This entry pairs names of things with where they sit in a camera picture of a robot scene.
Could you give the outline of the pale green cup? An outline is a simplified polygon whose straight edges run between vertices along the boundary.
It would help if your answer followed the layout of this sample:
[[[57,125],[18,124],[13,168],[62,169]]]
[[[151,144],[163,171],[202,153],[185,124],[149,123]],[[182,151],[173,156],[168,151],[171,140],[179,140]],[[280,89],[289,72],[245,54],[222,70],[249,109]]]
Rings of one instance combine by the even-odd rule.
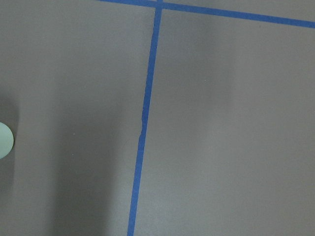
[[[0,123],[0,158],[6,157],[14,145],[14,136],[11,129],[4,123]]]

